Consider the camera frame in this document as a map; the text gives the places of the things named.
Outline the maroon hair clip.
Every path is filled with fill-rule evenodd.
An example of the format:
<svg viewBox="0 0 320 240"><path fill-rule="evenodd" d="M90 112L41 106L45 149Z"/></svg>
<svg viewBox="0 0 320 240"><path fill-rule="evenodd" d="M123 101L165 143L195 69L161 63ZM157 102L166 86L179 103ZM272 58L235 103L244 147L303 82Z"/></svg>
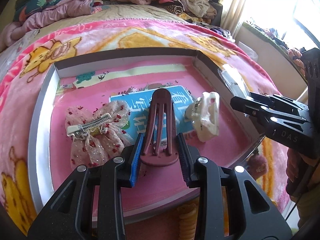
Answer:
<svg viewBox="0 0 320 240"><path fill-rule="evenodd" d="M142 163L148 166L165 167L178 160L174 104L167 89L154 91L150 102L143 149Z"/></svg>

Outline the earrings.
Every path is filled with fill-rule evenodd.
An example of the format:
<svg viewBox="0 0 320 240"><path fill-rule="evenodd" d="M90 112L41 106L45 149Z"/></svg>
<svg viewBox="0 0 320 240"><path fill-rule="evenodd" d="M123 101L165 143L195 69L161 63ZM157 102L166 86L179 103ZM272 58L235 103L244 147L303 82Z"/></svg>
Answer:
<svg viewBox="0 0 320 240"><path fill-rule="evenodd" d="M233 96L238 96L244 99L249 99L251 97L244 79L236 68L228 64L224 64L222 69L219 70L219 76Z"/></svg>

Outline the pink bow hair clip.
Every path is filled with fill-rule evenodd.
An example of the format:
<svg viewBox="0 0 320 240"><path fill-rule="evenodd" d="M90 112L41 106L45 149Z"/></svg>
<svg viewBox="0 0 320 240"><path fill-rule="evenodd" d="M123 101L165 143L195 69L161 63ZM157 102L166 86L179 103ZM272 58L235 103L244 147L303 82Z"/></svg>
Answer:
<svg viewBox="0 0 320 240"><path fill-rule="evenodd" d="M124 127L130 120L130 107L124 100L105 103L91 113L82 106L66 110L65 128L72 139L71 167L95 167L121 154L134 144Z"/></svg>

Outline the white cloud hair clip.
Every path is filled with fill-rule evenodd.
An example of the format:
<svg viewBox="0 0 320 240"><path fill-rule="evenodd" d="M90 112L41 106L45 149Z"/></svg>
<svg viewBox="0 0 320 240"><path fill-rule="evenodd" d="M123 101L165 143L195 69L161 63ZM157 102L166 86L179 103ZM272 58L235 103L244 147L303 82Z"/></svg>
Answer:
<svg viewBox="0 0 320 240"><path fill-rule="evenodd" d="M219 135L220 96L217 92L203 92L185 110L185 117L191 120L201 142L207 142Z"/></svg>

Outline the pink pompom snap clip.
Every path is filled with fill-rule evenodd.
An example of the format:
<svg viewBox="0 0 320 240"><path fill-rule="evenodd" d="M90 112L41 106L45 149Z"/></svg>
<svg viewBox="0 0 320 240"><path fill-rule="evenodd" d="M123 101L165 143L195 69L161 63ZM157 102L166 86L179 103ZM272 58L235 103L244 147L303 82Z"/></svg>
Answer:
<svg viewBox="0 0 320 240"><path fill-rule="evenodd" d="M247 171L257 180L268 172L268 162L263 155L254 154L247 161Z"/></svg>

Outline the white plastic bag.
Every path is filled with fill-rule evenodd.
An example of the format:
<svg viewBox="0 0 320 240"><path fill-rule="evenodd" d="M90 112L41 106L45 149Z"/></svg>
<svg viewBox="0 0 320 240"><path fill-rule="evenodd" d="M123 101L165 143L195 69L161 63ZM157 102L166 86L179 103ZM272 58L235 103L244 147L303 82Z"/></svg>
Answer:
<svg viewBox="0 0 320 240"><path fill-rule="evenodd" d="M238 47L241 48L254 62L258 61L258 54L252 48L245 45L241 41L238 42Z"/></svg>

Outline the grey cardboard box tray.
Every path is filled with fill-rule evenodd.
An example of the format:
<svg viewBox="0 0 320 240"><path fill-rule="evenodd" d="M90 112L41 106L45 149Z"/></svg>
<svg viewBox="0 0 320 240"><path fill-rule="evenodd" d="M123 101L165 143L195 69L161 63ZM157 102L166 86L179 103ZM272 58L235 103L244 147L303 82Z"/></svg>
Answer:
<svg viewBox="0 0 320 240"><path fill-rule="evenodd" d="M136 139L145 132L153 92L164 87L172 96L177 131L217 164L239 165L263 137L250 118L232 110L232 94L220 73L204 53L180 48L101 51L53 64L36 100L29 133L28 175L36 211L72 171L72 141L65 129L69 106L93 112L105 102L124 100L131 113L124 130ZM185 110L203 92L212 91L220 95L220 134L202 143Z"/></svg>

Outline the beige curtain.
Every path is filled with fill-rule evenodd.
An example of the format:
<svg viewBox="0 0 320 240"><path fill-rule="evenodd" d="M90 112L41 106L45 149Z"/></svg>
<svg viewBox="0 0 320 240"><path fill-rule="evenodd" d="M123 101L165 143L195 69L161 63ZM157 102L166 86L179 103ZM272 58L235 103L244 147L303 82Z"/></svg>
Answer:
<svg viewBox="0 0 320 240"><path fill-rule="evenodd" d="M249 0L221 0L223 5L221 27L236 36L243 22L243 14Z"/></svg>

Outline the pile of mixed clothes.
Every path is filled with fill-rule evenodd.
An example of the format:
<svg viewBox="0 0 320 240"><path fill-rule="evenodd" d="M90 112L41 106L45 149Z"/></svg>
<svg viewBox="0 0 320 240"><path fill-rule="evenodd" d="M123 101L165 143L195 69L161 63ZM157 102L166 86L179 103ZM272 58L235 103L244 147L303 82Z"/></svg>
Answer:
<svg viewBox="0 0 320 240"><path fill-rule="evenodd" d="M152 0L152 3L188 23L207 28L233 41L231 32L220 27L223 11L220 0Z"/></svg>

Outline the pink cartoon bear blanket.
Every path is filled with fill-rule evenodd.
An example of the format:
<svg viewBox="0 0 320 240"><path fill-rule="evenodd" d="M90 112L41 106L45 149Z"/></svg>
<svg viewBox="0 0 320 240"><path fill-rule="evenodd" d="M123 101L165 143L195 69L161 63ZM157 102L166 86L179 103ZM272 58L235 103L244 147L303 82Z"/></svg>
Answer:
<svg viewBox="0 0 320 240"><path fill-rule="evenodd" d="M104 50L172 47L198 50L242 75L250 91L278 94L267 72L233 42L203 27L161 20L120 19L78 24L48 34L14 58L1 81L1 204L26 234L36 218L27 169L31 116L52 64Z"/></svg>

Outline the pink quilted jacket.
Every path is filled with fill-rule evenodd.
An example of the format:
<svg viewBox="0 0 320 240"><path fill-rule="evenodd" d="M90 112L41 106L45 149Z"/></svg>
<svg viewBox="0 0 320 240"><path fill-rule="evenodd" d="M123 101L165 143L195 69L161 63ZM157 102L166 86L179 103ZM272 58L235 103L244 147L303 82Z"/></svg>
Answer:
<svg viewBox="0 0 320 240"><path fill-rule="evenodd" d="M54 22L69 17L91 15L94 0L61 0L54 6L34 13L25 22L11 22L1 32L1 51L5 50L27 32L44 28Z"/></svg>

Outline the dark floral pillow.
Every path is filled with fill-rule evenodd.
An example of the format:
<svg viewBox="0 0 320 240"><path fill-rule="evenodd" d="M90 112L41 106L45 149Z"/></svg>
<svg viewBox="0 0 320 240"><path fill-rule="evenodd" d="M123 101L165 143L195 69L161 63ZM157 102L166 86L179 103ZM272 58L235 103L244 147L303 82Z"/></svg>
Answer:
<svg viewBox="0 0 320 240"><path fill-rule="evenodd" d="M27 18L37 12L54 6L61 0L17 0L15 3L15 13L13 22L25 22Z"/></svg>

